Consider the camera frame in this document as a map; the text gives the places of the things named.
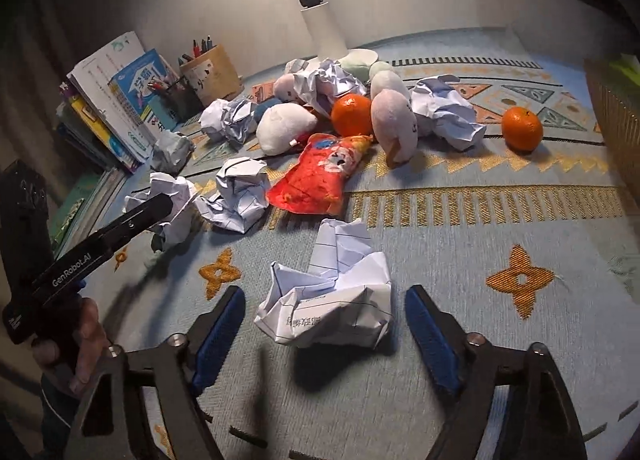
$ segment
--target metal screw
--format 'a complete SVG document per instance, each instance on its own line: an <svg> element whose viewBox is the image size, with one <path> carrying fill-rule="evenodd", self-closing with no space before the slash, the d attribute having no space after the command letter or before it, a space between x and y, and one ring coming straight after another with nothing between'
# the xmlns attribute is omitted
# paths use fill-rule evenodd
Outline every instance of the metal screw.
<svg viewBox="0 0 640 460"><path fill-rule="evenodd" d="M107 354L108 356L111 356L112 359L119 356L121 353L123 353L123 351L124 350L120 345L111 345L107 348Z"/></svg>
<svg viewBox="0 0 640 460"><path fill-rule="evenodd" d="M187 336L185 334L173 334L166 340L169 346L182 346L187 342Z"/></svg>
<svg viewBox="0 0 640 460"><path fill-rule="evenodd" d="M469 332L466 335L466 342L473 346L481 346L486 342L486 338L478 332Z"/></svg>
<svg viewBox="0 0 640 460"><path fill-rule="evenodd" d="M533 353L538 355L547 355L549 353L549 348L542 343L533 343L531 345L531 349L533 350Z"/></svg>

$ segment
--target crumpled paper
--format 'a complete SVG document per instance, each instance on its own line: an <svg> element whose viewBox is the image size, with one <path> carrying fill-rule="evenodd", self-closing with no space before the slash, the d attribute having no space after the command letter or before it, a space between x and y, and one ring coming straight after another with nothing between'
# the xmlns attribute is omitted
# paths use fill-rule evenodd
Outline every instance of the crumpled paper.
<svg viewBox="0 0 640 460"><path fill-rule="evenodd" d="M367 89L340 64L325 59L312 72L294 74L294 90L301 100L313 106L316 112L329 117L335 100L344 94L366 95Z"/></svg>
<svg viewBox="0 0 640 460"><path fill-rule="evenodd" d="M418 135L444 138L464 151L484 137L486 126L476 123L476 111L469 101L447 83L459 83L455 75L420 79L411 91L411 107L418 120Z"/></svg>
<svg viewBox="0 0 640 460"><path fill-rule="evenodd" d="M256 106L246 97L233 101L216 99L200 116L200 128L214 142L226 138L232 144L242 146L258 127L254 117Z"/></svg>
<svg viewBox="0 0 640 460"><path fill-rule="evenodd" d="M271 187L266 163L250 158L230 158L216 175L218 192L200 196L195 205L202 217L217 227L244 234L268 207L265 193Z"/></svg>
<svg viewBox="0 0 640 460"><path fill-rule="evenodd" d="M151 157L151 169L176 175L184 167L195 145L180 133L164 130L156 143Z"/></svg>
<svg viewBox="0 0 640 460"><path fill-rule="evenodd" d="M156 172L150 173L149 179L149 191L125 197L124 212L131 211L157 194L169 195L174 208L167 218L149 229L155 233L151 240L151 248L154 251L167 250L183 242L191 232L193 201L198 197L198 193L193 183L182 176L174 178L167 173Z"/></svg>
<svg viewBox="0 0 640 460"><path fill-rule="evenodd" d="M391 277L360 218L325 219L307 272L271 263L271 289L254 322L278 344L375 347L389 331Z"/></svg>

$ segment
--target orange fruit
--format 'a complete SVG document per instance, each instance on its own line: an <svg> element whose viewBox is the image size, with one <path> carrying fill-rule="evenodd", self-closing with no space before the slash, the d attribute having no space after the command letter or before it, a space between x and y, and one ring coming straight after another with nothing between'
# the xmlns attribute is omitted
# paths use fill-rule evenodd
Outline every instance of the orange fruit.
<svg viewBox="0 0 640 460"><path fill-rule="evenodd" d="M346 94L334 103L331 122L341 136L371 135L371 99L357 94Z"/></svg>
<svg viewBox="0 0 640 460"><path fill-rule="evenodd" d="M514 106L502 116L502 136L514 150L535 150L542 140L542 135L540 119L526 108Z"/></svg>

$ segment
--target blue gripper pad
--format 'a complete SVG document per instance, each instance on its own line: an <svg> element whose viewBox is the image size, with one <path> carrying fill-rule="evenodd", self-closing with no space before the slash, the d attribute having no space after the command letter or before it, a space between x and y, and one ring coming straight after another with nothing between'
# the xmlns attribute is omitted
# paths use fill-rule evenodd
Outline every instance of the blue gripper pad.
<svg viewBox="0 0 640 460"><path fill-rule="evenodd" d="M191 381L191 393L194 396L199 396L205 388L216 382L244 319L245 305L244 292L238 288L200 346L196 354L196 371Z"/></svg>
<svg viewBox="0 0 640 460"><path fill-rule="evenodd" d="M422 362L433 380L452 396L458 394L458 357L447 343L431 313L411 287L404 296L404 313L409 330L420 348Z"/></svg>

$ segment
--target human hand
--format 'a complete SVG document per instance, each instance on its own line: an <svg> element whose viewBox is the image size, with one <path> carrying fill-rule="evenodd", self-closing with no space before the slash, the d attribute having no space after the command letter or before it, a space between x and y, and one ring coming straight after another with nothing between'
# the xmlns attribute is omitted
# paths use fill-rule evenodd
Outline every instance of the human hand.
<svg viewBox="0 0 640 460"><path fill-rule="evenodd" d="M98 321L98 306L89 297L82 298L80 305L80 320L78 330L74 337L79 344L78 363L76 374L69 380L62 379L54 372L53 365L60 358L58 345L51 340L37 342L33 348L33 358L62 392L71 392L80 397L95 365L100 358L103 348L111 345L104 332L104 328Z"/></svg>

